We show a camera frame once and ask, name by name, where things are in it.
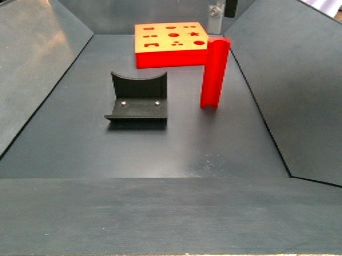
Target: black bracket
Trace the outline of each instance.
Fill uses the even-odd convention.
[[[167,124],[167,73],[131,79],[112,73],[116,95],[111,115],[104,117],[119,129],[163,129]]]

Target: red shape sorter board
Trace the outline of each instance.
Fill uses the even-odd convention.
[[[135,25],[136,68],[203,65],[207,41],[199,22]]]

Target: dark gray surface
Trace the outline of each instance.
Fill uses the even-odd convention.
[[[342,185],[341,24],[259,0],[226,34],[293,176]]]
[[[341,198],[287,178],[0,180],[0,254],[341,254]]]
[[[209,19],[207,0],[59,0],[95,34],[134,34],[134,25]]]
[[[227,31],[230,26],[234,24],[234,22],[239,19],[241,15],[245,13],[245,11],[250,8],[251,4],[255,2],[255,0],[239,0],[238,1],[238,8],[237,8],[237,16],[235,18],[223,18],[222,22],[222,33]]]
[[[91,37],[56,0],[2,4],[0,155]]]
[[[135,68],[132,36],[95,36],[0,162],[2,178],[286,177],[234,58],[221,106],[199,108],[203,67]],[[169,74],[165,131],[112,131],[111,72]]]

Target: black plastic piece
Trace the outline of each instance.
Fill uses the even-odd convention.
[[[235,18],[239,0],[226,0],[225,17]]]
[[[165,129],[167,124],[167,73],[132,79],[112,73],[116,95],[112,129]]]

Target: gray wall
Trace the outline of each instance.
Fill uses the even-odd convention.
[[[0,155],[91,37],[56,0],[0,5]]]
[[[342,185],[341,23],[258,0],[226,34],[293,176]]]
[[[134,34],[134,25],[153,22],[209,22],[215,0],[59,0],[95,34]],[[225,18],[222,31],[233,25],[255,0],[239,0],[237,17]]]

